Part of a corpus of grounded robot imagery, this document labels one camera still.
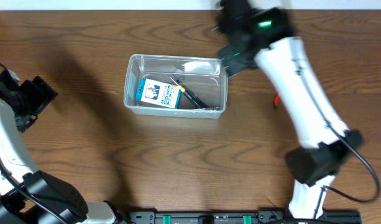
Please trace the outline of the silver double-ended wrench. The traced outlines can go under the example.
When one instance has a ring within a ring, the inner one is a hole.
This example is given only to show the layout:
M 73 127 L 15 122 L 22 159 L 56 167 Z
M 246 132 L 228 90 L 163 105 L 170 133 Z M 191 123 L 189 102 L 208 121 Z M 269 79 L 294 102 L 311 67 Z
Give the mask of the silver double-ended wrench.
M 195 111 L 220 111 L 220 107 L 198 108 Z

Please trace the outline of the red handled pliers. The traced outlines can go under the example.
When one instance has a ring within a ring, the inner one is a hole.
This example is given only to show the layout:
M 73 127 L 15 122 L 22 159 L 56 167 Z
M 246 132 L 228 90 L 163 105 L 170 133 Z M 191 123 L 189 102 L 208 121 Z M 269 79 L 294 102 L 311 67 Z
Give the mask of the red handled pliers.
M 273 108 L 274 108 L 275 110 L 278 109 L 278 102 L 279 102 L 279 100 L 280 100 L 280 95 L 277 94 L 277 95 L 275 96 L 275 98 L 274 98 L 274 101 L 273 101 Z

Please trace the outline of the black yellow screwdriver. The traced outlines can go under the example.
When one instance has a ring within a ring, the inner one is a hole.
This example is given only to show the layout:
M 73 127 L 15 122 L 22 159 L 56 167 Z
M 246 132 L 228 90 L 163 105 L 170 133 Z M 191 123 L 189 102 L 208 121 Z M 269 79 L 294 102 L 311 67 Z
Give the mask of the black yellow screwdriver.
M 196 109 L 203 109 L 208 107 L 194 93 L 187 90 L 182 84 L 179 84 L 179 82 L 176 81 L 173 77 L 169 77 L 169 78 L 174 82 L 174 84 L 176 84 L 179 87 L 179 89 L 184 94 L 184 96 L 191 102 L 193 106 L 196 107 Z

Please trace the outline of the small hammer black red handle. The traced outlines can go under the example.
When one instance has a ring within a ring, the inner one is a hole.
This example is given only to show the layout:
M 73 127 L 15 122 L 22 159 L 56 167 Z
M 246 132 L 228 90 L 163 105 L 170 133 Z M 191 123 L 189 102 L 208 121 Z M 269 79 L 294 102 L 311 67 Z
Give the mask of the small hammer black red handle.
M 170 79 L 173 81 L 174 84 L 181 86 L 181 81 L 184 80 L 184 78 L 177 78 L 174 79 L 173 77 L 170 77 Z

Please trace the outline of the clear plastic storage container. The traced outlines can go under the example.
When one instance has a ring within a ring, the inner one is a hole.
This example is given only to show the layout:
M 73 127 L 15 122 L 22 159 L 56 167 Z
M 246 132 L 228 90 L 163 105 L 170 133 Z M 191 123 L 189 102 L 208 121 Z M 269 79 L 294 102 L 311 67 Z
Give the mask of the clear plastic storage container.
M 218 119 L 226 109 L 227 86 L 218 59 L 134 54 L 123 103 L 135 114 Z

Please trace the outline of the blue white cardboard box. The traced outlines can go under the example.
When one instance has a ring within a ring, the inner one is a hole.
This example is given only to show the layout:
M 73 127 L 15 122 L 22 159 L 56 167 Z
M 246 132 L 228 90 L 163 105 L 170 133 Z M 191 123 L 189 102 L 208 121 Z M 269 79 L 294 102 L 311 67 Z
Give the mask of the blue white cardboard box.
M 159 82 L 148 78 L 140 79 L 135 99 L 144 103 L 177 109 L 181 90 L 177 85 Z

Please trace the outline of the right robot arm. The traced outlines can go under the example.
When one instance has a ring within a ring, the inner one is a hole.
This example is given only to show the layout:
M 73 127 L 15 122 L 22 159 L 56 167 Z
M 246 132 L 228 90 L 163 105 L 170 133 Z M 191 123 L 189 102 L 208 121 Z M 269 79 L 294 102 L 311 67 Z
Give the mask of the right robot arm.
M 295 179 L 288 211 L 293 218 L 320 218 L 327 189 L 364 138 L 329 102 L 286 11 L 256 9 L 247 0 L 222 0 L 220 6 L 218 29 L 229 43 L 218 55 L 227 74 L 263 71 L 298 136 L 299 147 L 285 156 Z

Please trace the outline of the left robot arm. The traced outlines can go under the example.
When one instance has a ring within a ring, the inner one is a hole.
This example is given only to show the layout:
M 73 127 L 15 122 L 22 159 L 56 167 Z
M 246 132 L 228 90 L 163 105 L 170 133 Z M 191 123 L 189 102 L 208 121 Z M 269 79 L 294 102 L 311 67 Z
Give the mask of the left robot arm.
M 108 201 L 86 202 L 71 184 L 39 169 L 21 134 L 58 95 L 39 76 L 0 73 L 0 223 L 130 223 Z

